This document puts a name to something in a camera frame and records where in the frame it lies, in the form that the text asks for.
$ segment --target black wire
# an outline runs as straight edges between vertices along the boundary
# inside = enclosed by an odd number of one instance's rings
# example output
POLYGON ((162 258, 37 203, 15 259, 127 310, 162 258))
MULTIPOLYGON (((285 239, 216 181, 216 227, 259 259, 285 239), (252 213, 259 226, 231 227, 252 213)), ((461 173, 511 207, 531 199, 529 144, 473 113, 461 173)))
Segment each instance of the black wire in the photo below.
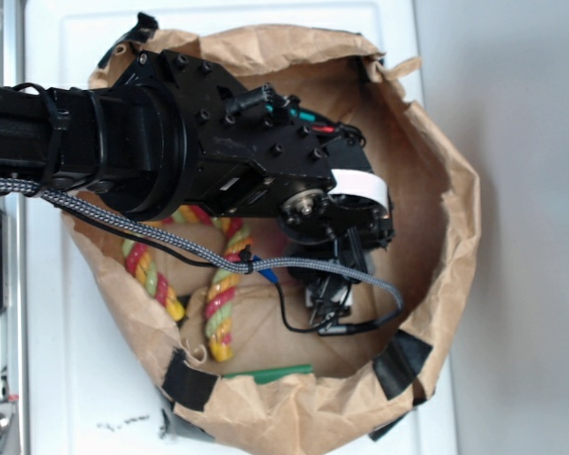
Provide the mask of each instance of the black wire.
POLYGON ((62 206, 61 204, 56 204, 56 203, 52 203, 52 204, 56 208, 61 209, 64 212, 69 213, 72 216, 75 216, 79 220, 84 221, 85 223, 87 223, 88 225, 90 225, 94 228, 99 228, 99 229, 102 229, 106 232, 109 232, 110 234, 117 235, 119 237, 132 240, 134 242, 139 242, 141 244, 151 246, 152 248, 155 248, 155 249, 159 249, 160 251, 163 251, 163 252, 173 256, 174 258, 178 259, 182 263, 185 263, 188 265, 193 265, 194 267, 216 268, 216 266, 211 264, 211 263, 205 263, 202 261, 195 261, 194 259, 186 258, 184 255, 178 253, 174 249, 169 248, 168 246, 165 246, 163 244, 160 244, 159 242, 155 242, 155 241, 147 239, 145 237, 138 237, 137 235, 133 235, 133 234, 130 234, 128 232, 124 232, 122 230, 118 230, 118 229, 113 228, 111 226, 105 225, 104 223, 100 223, 100 222, 84 215, 83 213, 79 213, 73 209, 62 206))
MULTIPOLYGON (((289 324, 288 319, 286 318, 285 292, 283 292, 283 287, 281 286, 281 284, 279 282, 275 282, 274 286, 276 286, 276 290, 278 291, 278 300, 279 300, 280 305, 281 305, 281 315, 283 317, 283 324, 287 330, 294 332, 296 334, 313 334, 313 333, 318 332, 319 330, 327 327, 329 324, 333 323, 334 318, 328 318, 328 319, 324 320, 323 322, 321 322, 320 324, 314 325, 314 326, 309 327, 307 329, 300 329, 298 327, 293 327, 291 324, 289 324)), ((338 306, 336 313, 341 309, 341 307, 348 300, 348 297, 350 296, 351 290, 352 290, 352 284, 348 284, 345 296, 341 300, 341 303, 338 306)))

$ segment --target red and yellow rope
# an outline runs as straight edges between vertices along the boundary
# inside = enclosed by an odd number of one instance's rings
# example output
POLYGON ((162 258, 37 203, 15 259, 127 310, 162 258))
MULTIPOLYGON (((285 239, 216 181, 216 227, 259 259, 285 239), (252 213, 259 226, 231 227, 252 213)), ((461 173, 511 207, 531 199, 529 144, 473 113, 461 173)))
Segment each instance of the red and yellow rope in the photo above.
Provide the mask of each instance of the red and yellow rope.
MULTIPOLYGON (((198 206, 181 206, 169 218, 154 226, 169 223, 201 223, 220 229, 228 244, 224 257, 232 262, 240 261, 238 253, 252 245, 250 229, 241 218, 211 218, 198 206)), ((179 302, 173 288, 164 276, 156 271, 148 247, 145 244, 125 240, 122 244, 127 271, 143 284, 148 293, 158 300, 171 318, 180 321, 185 316, 183 305, 179 302)), ((240 275, 218 269, 211 280, 211 286, 205 299, 205 336, 213 358, 218 362, 229 360, 233 356, 231 349, 231 311, 232 300, 240 275)))

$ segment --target black electrical tape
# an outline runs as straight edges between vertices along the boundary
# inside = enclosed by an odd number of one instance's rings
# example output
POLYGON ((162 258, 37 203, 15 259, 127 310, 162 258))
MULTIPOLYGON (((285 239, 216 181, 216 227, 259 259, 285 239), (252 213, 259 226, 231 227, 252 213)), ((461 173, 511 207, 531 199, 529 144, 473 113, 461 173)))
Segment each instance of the black electrical tape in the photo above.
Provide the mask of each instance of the black electrical tape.
POLYGON ((411 386, 431 351, 430 344, 399 330, 386 349, 374 357, 373 369, 389 400, 411 386))
POLYGON ((140 12, 137 15, 137 19, 137 24, 122 36, 120 36, 114 45, 112 45, 112 47, 110 47, 109 50, 105 52, 105 55, 101 58, 97 64, 97 67, 104 69, 107 66, 107 63, 112 58, 112 54, 118 45, 127 42, 138 43, 142 45, 154 37, 156 30, 158 30, 157 20, 152 16, 144 14, 143 12, 140 12))
POLYGON ((390 430, 392 428, 394 428, 405 417, 407 417, 407 414, 403 414, 400 417, 398 417, 396 420, 394 420, 393 422, 389 423, 388 425, 384 425, 383 427, 380 427, 380 428, 376 429, 375 431, 372 431, 371 433, 369 433, 369 437, 373 441, 376 441, 376 442, 379 441, 387 433, 389 433, 390 430))
POLYGON ((195 370, 185 360, 182 349, 173 352, 162 389, 181 406, 202 412, 219 376, 195 370))

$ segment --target brown paper bag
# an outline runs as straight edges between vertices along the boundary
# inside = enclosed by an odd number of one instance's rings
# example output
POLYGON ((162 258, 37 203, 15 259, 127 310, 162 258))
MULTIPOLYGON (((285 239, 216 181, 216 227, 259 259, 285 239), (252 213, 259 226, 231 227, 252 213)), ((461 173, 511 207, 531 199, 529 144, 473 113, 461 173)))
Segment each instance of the brown paper bag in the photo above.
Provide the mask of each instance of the brown paper bag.
MULTIPOLYGON (((219 443, 255 454, 321 454, 374 433, 434 394, 434 388, 475 268, 480 237, 479 183, 474 170, 417 103, 403 100, 397 78, 417 60, 386 70, 361 36, 302 27, 243 27, 199 38, 158 30, 147 43, 118 45, 91 77, 106 87, 141 48, 170 48, 222 64, 248 88, 271 82, 302 106, 352 123, 367 137, 366 153, 395 202, 396 236, 376 251, 376 274, 402 292, 396 321, 354 337, 288 332, 273 287, 244 277, 234 302, 235 358, 217 364, 203 355, 202 302, 210 274, 156 253, 180 294, 193 294, 181 329, 123 267, 118 238, 66 219, 95 273, 122 334, 176 415, 219 443), (249 376, 222 374, 310 363, 313 374, 292 374, 258 386, 249 376)), ((276 232, 252 220, 254 232, 276 232)), ((176 233, 219 252, 223 239, 202 226, 176 233)), ((270 235, 254 250, 275 251, 270 235)), ((285 279, 294 321, 307 318, 303 290, 285 279)), ((367 285, 354 289, 357 320, 378 317, 392 302, 367 285)))

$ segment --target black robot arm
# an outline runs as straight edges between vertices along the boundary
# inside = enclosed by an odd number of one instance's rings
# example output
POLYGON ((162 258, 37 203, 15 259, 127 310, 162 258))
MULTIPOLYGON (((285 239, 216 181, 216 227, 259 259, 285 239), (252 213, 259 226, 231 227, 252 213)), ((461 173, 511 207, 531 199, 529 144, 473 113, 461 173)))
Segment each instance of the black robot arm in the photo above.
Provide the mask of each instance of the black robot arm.
MULTIPOLYGON (((0 177, 92 191, 137 221, 182 204, 276 218, 295 254, 366 271, 394 230, 363 146, 358 129, 268 83, 247 90, 219 64, 166 50, 141 53, 109 89, 0 87, 0 177)), ((292 272, 315 319, 349 312, 345 277, 292 272)))

